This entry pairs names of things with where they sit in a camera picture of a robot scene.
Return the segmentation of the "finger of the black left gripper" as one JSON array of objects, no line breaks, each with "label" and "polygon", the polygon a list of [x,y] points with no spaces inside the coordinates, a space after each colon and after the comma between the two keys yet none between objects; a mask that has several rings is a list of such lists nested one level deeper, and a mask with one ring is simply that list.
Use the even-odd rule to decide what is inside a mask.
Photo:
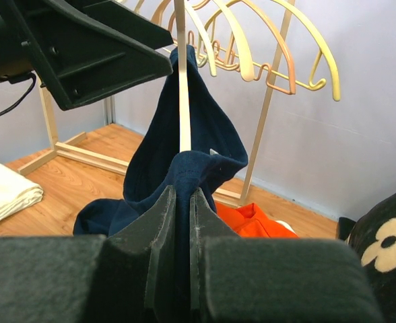
[{"label": "finger of the black left gripper", "polygon": [[89,17],[156,50],[174,44],[171,33],[116,1],[78,1]]},{"label": "finger of the black left gripper", "polygon": [[158,49],[89,17],[78,1],[3,1],[2,17],[62,110],[172,73]]}]

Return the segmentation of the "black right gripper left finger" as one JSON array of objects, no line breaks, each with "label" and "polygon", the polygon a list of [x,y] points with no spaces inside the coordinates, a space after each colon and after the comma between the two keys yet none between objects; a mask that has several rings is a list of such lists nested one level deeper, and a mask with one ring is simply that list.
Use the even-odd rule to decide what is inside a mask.
[{"label": "black right gripper left finger", "polygon": [[0,238],[0,322],[173,322],[176,193],[117,234]]}]

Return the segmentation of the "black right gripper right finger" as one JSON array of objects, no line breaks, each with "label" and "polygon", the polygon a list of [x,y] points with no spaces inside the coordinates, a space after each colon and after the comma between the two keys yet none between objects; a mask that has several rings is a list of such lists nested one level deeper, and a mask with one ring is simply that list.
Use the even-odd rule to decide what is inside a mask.
[{"label": "black right gripper right finger", "polygon": [[242,238],[190,200],[191,315],[197,322],[382,322],[356,253],[339,240]]}]

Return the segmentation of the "pink hanger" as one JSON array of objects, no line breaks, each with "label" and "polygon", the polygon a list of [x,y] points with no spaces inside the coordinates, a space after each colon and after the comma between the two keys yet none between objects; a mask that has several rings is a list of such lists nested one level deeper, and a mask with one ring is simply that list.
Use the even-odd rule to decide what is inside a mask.
[{"label": "pink hanger", "polygon": [[[137,1],[137,4],[135,6],[135,8],[133,9],[134,13],[138,13],[140,14],[140,10],[142,5],[144,4],[145,1]],[[151,18],[151,21],[154,24],[158,24],[160,26],[162,26],[162,18],[164,15],[164,11],[167,9],[168,5],[175,1],[161,1],[161,3],[158,5],[158,8],[155,10],[154,15]],[[207,33],[207,30],[205,29],[202,21],[200,20],[199,16],[195,13],[195,10],[192,8],[192,5],[190,5],[189,3],[187,3],[187,1],[185,2],[185,12],[187,12],[187,14],[189,15],[189,17],[192,19],[193,25],[196,27],[197,31],[198,31],[198,35],[200,36],[199,38],[199,43],[202,42],[203,43],[203,47],[204,49],[207,51],[207,55],[204,55],[204,59],[207,59],[208,65],[209,65],[209,70],[210,70],[210,74],[212,77],[216,77],[217,76],[217,71],[216,71],[216,58],[214,56],[213,53],[213,49],[212,49],[212,43],[210,41],[209,35]],[[172,26],[171,27],[167,27],[167,30],[171,33],[172,36]],[[201,49],[201,43],[198,44],[195,48],[195,41],[194,39],[192,39],[191,42],[189,42],[189,34],[191,34],[192,31],[189,30],[189,32],[187,33],[187,44],[190,44],[194,49],[197,49],[198,51],[196,52],[196,59],[197,59],[197,64],[201,67],[201,64],[203,63],[203,61],[201,63],[199,63],[198,58],[199,58],[199,50]]]}]

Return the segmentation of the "orange t shirt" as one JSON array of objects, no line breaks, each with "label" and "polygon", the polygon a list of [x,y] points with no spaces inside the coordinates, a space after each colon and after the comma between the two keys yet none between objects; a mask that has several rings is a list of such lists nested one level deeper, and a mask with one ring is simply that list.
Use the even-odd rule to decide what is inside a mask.
[{"label": "orange t shirt", "polygon": [[268,218],[255,203],[232,208],[216,202],[216,213],[243,238],[299,238],[296,233]]}]

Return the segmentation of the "white pink t shirt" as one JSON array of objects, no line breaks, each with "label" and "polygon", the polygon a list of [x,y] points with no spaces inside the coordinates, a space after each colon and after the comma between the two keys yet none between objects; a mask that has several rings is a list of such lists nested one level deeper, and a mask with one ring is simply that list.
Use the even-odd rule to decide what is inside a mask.
[{"label": "white pink t shirt", "polygon": [[277,223],[279,223],[280,225],[284,226],[286,229],[290,230],[290,231],[293,232],[294,234],[296,233],[296,232],[294,231],[294,229],[293,229],[288,223],[286,223],[285,221],[282,221],[282,220],[275,220],[275,222],[277,222]]}]

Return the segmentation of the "cream hanger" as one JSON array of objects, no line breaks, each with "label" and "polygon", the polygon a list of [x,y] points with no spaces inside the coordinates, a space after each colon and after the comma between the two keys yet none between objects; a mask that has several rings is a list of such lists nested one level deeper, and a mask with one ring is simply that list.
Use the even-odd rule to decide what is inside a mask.
[{"label": "cream hanger", "polygon": [[253,60],[250,52],[246,36],[234,14],[228,8],[228,6],[220,0],[213,0],[213,2],[220,8],[221,12],[225,15],[231,29],[232,35],[226,49],[225,65],[230,62],[232,47],[234,42],[236,42],[238,49],[238,58],[240,62],[240,74],[244,81],[250,82],[255,78],[255,71],[253,67]]},{"label": "cream hanger", "polygon": [[185,2],[174,1],[176,13],[178,50],[178,107],[179,107],[179,151],[191,150],[191,122],[189,110],[189,89],[187,79],[187,41],[185,23]]}]

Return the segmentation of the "navy blue t shirt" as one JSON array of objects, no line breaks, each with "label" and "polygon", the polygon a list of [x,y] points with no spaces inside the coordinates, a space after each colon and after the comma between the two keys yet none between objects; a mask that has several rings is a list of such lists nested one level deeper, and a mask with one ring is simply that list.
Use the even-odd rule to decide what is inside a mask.
[{"label": "navy blue t shirt", "polygon": [[187,47],[191,148],[181,151],[178,60],[166,78],[156,112],[132,157],[121,199],[97,199],[77,215],[73,234],[105,235],[102,264],[90,296],[88,322],[150,322],[143,305],[147,282],[163,287],[157,313],[186,322],[190,306],[190,199],[213,193],[243,169],[246,150],[226,114],[212,98]]}]

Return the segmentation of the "orange hanger with metal hook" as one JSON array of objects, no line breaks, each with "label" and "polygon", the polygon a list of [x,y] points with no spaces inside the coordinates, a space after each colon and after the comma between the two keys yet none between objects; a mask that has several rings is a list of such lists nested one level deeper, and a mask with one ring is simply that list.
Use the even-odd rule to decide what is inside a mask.
[{"label": "orange hanger with metal hook", "polygon": [[[265,63],[272,64],[275,50],[277,48],[277,40],[275,36],[268,29],[265,22],[254,11],[252,11],[252,9],[248,5],[244,4],[245,1],[223,2],[234,14],[235,18],[237,19],[240,27],[244,32],[244,35],[246,36],[255,71],[255,78],[252,81],[260,81],[266,85],[267,72],[264,71],[261,75],[259,75],[259,66]],[[195,13],[199,16],[205,29],[207,30],[210,41],[212,43],[211,47],[216,58],[216,68],[220,68],[225,71],[235,71],[240,73],[240,62],[238,58],[238,49],[236,42],[234,42],[234,46],[232,47],[230,62],[227,65],[225,65],[224,63],[226,58],[226,49],[232,35],[232,29],[225,15],[221,12],[220,8],[213,1],[187,1],[187,3],[192,5]],[[265,10],[262,10],[263,13],[271,20],[271,18],[265,13]],[[201,43],[198,61],[199,63],[201,63],[204,60],[203,63],[208,65],[207,59],[204,59],[204,55],[207,55],[207,51],[204,49],[203,43],[199,43],[200,36],[198,35],[196,27],[193,25],[192,19],[189,17],[187,12],[186,15],[188,21],[192,24],[191,29],[189,29],[192,31],[192,33],[189,34],[189,42],[194,39],[195,48],[198,44]],[[275,22],[273,23],[275,27],[279,30],[277,24]],[[289,75],[289,72],[288,64],[285,57],[282,57],[277,71],[281,74],[280,77],[276,77],[275,81],[275,86],[280,88],[279,92],[288,95],[294,95],[296,93],[297,86],[295,64],[294,74],[293,76],[291,76],[291,79],[286,79],[286,77]]]}]

